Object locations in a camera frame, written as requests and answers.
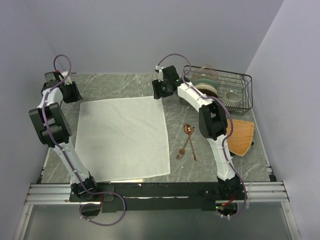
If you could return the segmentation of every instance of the gray wall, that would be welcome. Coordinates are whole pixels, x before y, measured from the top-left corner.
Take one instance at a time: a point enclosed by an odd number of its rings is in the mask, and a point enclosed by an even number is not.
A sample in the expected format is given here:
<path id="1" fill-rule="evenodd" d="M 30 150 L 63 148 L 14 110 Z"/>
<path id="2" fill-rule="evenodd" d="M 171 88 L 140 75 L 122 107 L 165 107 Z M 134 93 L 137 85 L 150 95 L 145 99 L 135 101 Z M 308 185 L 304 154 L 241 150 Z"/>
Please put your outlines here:
<path id="1" fill-rule="evenodd" d="M 272 169 L 308 240 L 320 234 L 319 15 L 317 0 L 285 0 L 247 71 Z"/>
<path id="2" fill-rule="evenodd" d="M 151 73 L 171 53 L 245 72 L 283 0 L 25 0 L 78 73 Z M 185 64 L 178 57 L 179 71 Z"/>
<path id="3" fill-rule="evenodd" d="M 46 155 L 28 111 L 55 55 L 24 1 L 0 2 L 0 33 L 0 239 L 11 240 Z"/>

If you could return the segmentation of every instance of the dish rack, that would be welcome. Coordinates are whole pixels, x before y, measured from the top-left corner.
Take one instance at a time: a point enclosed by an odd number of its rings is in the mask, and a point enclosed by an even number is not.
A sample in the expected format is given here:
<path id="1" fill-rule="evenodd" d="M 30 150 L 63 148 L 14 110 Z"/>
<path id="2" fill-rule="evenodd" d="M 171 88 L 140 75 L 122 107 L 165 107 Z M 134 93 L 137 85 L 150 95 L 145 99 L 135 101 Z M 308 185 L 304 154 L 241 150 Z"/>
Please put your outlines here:
<path id="1" fill-rule="evenodd" d="M 189 65 L 185 65 L 183 68 L 183 74 L 189 71 Z M 200 66 L 191 66 L 191 71 L 188 72 L 185 77 L 190 79 L 191 76 L 201 69 Z M 244 115 L 253 107 L 253 88 L 252 77 L 247 74 L 237 73 L 232 71 L 224 71 L 213 69 L 218 73 L 217 78 L 217 95 L 222 100 L 227 92 L 232 90 L 240 97 L 240 104 L 238 107 L 232 108 L 230 113 Z M 180 103 L 183 105 L 189 104 L 183 98 L 180 98 Z"/>

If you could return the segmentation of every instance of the gray marble countertop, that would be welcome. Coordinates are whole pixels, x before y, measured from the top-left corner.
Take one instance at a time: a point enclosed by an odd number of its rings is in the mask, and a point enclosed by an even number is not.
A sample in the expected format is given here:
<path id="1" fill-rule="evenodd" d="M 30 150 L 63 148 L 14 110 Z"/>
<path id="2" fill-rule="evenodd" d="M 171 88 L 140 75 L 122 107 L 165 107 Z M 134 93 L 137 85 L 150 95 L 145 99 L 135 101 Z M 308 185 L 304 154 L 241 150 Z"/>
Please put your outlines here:
<path id="1" fill-rule="evenodd" d="M 78 118 L 81 102 L 102 99 L 134 98 L 153 95 L 151 81 L 157 79 L 155 74 L 75 74 L 76 82 L 83 100 L 66 104 L 63 112 L 72 130 L 72 143 L 77 137 Z M 171 174 L 152 178 L 136 179 L 138 182 L 217 182 L 217 167 L 208 141 L 198 128 L 198 113 L 188 105 L 180 104 L 177 96 L 162 99 L 163 111 L 168 132 Z M 240 116 L 233 114 L 234 119 L 253 122 L 251 111 Z M 192 143 L 197 156 L 194 161 L 190 144 L 181 160 L 176 160 L 179 149 L 186 141 L 183 130 L 185 123 L 195 126 Z M 243 156 L 233 156 L 232 162 L 245 182 L 270 181 L 266 161 L 257 132 L 254 131 L 254 145 Z M 70 176 L 58 155 L 49 151 L 42 183 L 69 183 Z"/>

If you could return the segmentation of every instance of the fork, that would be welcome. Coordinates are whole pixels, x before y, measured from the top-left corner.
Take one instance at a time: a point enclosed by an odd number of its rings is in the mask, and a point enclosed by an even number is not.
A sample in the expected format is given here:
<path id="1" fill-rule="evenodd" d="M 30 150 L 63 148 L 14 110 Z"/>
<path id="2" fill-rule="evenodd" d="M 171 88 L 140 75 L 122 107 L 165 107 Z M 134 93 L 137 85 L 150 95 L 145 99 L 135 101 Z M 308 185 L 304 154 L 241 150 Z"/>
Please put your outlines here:
<path id="1" fill-rule="evenodd" d="M 180 148 L 180 150 L 176 156 L 177 160 L 180 160 L 182 158 L 182 156 L 185 154 L 185 147 L 187 146 L 187 143 L 191 137 L 191 134 L 194 132 L 194 130 L 195 130 L 195 127 L 191 128 L 191 132 L 189 133 L 189 136 L 188 136 L 187 140 L 185 141 L 183 148 Z"/>

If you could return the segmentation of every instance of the woven tray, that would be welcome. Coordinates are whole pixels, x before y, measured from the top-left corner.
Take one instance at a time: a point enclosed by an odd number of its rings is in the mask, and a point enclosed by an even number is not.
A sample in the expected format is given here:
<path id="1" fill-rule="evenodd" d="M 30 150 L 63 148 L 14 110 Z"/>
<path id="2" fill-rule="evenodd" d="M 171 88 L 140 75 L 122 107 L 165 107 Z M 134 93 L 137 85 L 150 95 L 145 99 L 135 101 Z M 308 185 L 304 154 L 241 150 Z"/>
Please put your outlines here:
<path id="1" fill-rule="evenodd" d="M 232 120 L 233 133 L 227 139 L 229 151 L 243 157 L 249 150 L 254 138 L 255 124 L 250 121 Z M 227 134 L 230 133 L 230 121 L 228 120 Z"/>

